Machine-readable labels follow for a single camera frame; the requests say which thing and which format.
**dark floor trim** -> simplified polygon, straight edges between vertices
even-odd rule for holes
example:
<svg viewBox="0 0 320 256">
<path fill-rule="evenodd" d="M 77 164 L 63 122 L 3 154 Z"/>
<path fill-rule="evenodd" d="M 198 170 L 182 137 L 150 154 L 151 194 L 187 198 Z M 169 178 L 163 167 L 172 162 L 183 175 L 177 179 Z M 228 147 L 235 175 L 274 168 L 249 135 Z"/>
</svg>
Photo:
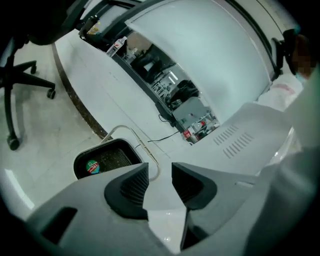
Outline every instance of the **dark floor trim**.
<svg viewBox="0 0 320 256">
<path fill-rule="evenodd" d="M 57 47 L 54 43 L 52 44 L 52 51 L 53 51 L 54 62 L 55 62 L 56 68 L 58 69 L 58 73 L 61 78 L 62 84 L 65 88 L 65 91 L 68 93 L 70 99 L 72 100 L 72 103 L 74 104 L 76 109 L 79 111 L 82 118 L 91 127 L 91 129 L 101 139 L 103 139 L 104 137 L 107 136 L 108 133 L 105 131 L 105 129 L 102 128 L 102 126 L 97 122 L 97 120 L 90 114 L 89 110 L 85 107 L 85 105 L 82 103 L 82 101 L 76 94 L 75 90 L 72 88 L 72 85 L 67 77 L 67 74 L 61 64 Z"/>
</svg>

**bottle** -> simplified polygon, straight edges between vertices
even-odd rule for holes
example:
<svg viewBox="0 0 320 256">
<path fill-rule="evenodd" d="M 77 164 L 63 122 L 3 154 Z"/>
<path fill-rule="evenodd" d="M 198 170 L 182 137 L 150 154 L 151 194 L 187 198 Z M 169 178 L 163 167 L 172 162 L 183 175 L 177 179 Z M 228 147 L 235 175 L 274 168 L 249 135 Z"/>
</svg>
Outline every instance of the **bottle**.
<svg viewBox="0 0 320 256">
<path fill-rule="evenodd" d="M 116 52 L 125 44 L 126 40 L 127 40 L 127 37 L 124 36 L 123 38 L 115 41 L 115 43 L 106 52 L 106 55 L 108 55 L 109 57 L 112 57 L 113 55 L 115 55 Z"/>
</svg>

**chair base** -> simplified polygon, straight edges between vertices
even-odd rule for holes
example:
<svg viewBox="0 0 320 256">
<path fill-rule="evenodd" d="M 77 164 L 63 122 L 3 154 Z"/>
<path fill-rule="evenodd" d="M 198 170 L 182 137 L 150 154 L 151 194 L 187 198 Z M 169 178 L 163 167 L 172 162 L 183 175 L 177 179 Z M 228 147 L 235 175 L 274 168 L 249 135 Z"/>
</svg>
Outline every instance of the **chair base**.
<svg viewBox="0 0 320 256">
<path fill-rule="evenodd" d="M 13 119 L 12 119 L 12 110 L 11 110 L 11 91 L 13 89 L 14 84 L 24 84 L 31 86 L 38 86 L 49 88 L 46 96 L 49 99 L 53 99 L 56 95 L 56 85 L 53 82 L 49 82 L 47 80 L 41 79 L 39 77 L 33 76 L 31 74 L 24 73 L 25 70 L 31 68 L 31 74 L 35 74 L 37 71 L 37 62 L 29 61 L 26 63 L 22 63 L 16 66 L 6 66 L 1 69 L 4 72 L 4 76 L 2 78 L 1 87 L 4 87 L 4 108 L 5 108 L 5 117 L 9 130 L 9 136 L 7 138 L 7 143 L 12 151 L 17 150 L 20 146 L 19 139 L 17 138 Z"/>
</svg>

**tiled floor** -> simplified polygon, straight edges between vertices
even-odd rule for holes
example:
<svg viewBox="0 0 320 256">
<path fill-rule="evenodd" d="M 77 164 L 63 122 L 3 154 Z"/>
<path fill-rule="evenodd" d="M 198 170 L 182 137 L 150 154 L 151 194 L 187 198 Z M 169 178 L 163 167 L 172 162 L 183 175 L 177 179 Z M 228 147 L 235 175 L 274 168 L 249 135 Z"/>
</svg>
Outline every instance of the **tiled floor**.
<svg viewBox="0 0 320 256">
<path fill-rule="evenodd" d="M 1 187 L 9 208 L 25 219 L 31 210 L 76 180 L 75 156 L 98 144 L 100 139 L 67 95 L 50 45 L 29 43 L 15 57 L 15 64 L 37 60 L 36 76 L 56 84 L 54 100 L 46 97 L 44 88 L 14 85 L 12 113 L 21 138 L 16 151 L 10 151 L 7 145 L 4 89 L 0 89 Z"/>
</svg>

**small sign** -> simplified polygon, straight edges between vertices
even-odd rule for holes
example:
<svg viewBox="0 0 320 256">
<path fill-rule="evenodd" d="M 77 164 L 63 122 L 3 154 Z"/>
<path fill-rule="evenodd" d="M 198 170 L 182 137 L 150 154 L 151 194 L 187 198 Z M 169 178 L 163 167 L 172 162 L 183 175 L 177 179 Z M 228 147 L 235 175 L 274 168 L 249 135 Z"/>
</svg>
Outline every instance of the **small sign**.
<svg viewBox="0 0 320 256">
<path fill-rule="evenodd" d="M 86 170 L 90 174 L 97 174 L 99 172 L 100 166 L 99 163 L 95 160 L 90 160 L 86 163 Z"/>
</svg>

